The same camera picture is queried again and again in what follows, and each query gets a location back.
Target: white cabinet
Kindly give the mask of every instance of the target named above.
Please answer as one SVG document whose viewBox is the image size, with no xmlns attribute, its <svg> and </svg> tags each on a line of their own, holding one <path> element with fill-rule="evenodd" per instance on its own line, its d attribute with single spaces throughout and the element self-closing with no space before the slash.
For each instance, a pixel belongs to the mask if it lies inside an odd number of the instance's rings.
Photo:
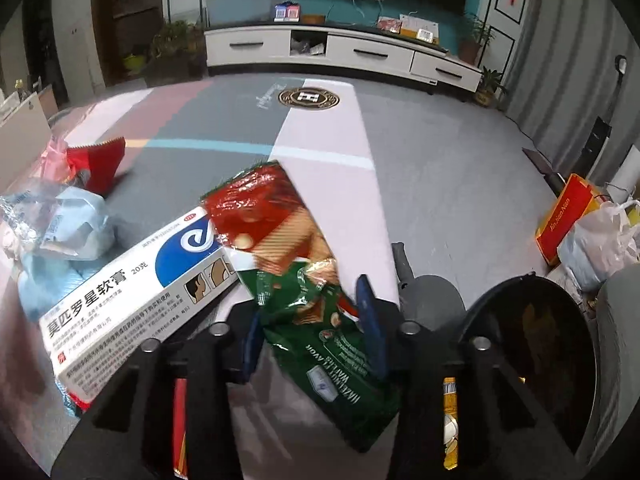
<svg viewBox="0 0 640 480">
<path fill-rule="evenodd" d="M 207 33 L 207 64 L 286 62 L 290 37 L 290 30 L 279 29 Z"/>
<path fill-rule="evenodd" d="M 439 82 L 459 86 L 470 92 L 475 92 L 480 82 L 481 74 L 475 67 L 457 64 L 447 59 L 428 56 L 421 52 L 414 55 L 411 74 Z"/>
<path fill-rule="evenodd" d="M 335 66 L 405 75 L 411 68 L 414 51 L 401 46 L 330 34 L 326 42 L 326 56 Z"/>
<path fill-rule="evenodd" d="M 304 31 L 326 35 L 323 56 L 290 52 L 291 35 Z M 475 92 L 481 72 L 419 43 L 381 36 L 374 32 L 309 25 L 254 25 L 220 28 L 205 33 L 207 65 L 254 63 L 307 64 L 366 70 L 423 83 L 447 83 Z"/>
</svg>

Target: drawer handle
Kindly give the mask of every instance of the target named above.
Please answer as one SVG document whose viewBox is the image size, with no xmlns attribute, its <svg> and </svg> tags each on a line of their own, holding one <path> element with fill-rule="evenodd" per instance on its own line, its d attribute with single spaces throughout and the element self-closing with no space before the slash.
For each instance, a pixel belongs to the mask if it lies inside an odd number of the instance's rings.
<svg viewBox="0 0 640 480">
<path fill-rule="evenodd" d="M 386 59 L 387 57 L 389 57 L 389 54 L 380 54 L 379 52 L 369 52 L 368 50 L 360 50 L 359 48 L 354 48 L 353 51 L 356 54 L 364 54 L 365 56 L 381 57 L 382 59 Z"/>
<path fill-rule="evenodd" d="M 246 46 L 263 46 L 263 41 L 247 41 L 244 43 L 229 43 L 231 48 L 244 48 Z"/>
<path fill-rule="evenodd" d="M 449 72 L 449 71 L 444 70 L 442 68 L 436 67 L 436 72 L 440 72 L 442 74 L 450 75 L 451 77 L 455 77 L 456 79 L 462 79 L 462 76 L 460 74 L 456 74 L 454 72 Z"/>
</svg>

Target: logo on mat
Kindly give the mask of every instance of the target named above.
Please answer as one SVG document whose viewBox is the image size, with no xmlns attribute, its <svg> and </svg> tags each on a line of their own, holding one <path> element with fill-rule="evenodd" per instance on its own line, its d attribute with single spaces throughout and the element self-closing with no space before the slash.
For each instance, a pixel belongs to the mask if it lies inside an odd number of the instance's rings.
<svg viewBox="0 0 640 480">
<path fill-rule="evenodd" d="M 323 88 L 289 88 L 280 92 L 278 100 L 285 106 L 308 110 L 326 110 L 340 102 L 336 94 Z"/>
</svg>

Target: white plastic bag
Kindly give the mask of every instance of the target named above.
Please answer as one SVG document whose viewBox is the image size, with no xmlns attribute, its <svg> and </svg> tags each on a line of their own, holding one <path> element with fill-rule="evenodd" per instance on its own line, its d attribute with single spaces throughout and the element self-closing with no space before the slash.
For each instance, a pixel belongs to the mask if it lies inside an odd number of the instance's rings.
<svg viewBox="0 0 640 480">
<path fill-rule="evenodd" d="M 597 290 L 618 270 L 638 263 L 634 236 L 640 224 L 632 227 L 625 213 L 634 204 L 640 202 L 605 202 L 580 218 L 562 240 L 558 257 L 581 291 Z"/>
<path fill-rule="evenodd" d="M 114 243 L 104 199 L 84 189 L 42 178 L 0 196 L 0 214 L 20 250 L 47 258 L 97 260 Z"/>
</svg>

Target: red paper bag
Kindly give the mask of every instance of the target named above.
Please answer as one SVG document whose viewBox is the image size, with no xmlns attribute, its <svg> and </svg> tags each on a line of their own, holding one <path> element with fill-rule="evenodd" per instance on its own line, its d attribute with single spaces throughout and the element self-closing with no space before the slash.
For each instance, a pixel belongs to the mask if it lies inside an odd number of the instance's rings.
<svg viewBox="0 0 640 480">
<path fill-rule="evenodd" d="M 574 225 L 604 202 L 598 191 L 582 177 L 572 173 L 549 215 L 536 231 L 536 243 L 546 262 L 558 263 L 558 245 Z"/>
</svg>

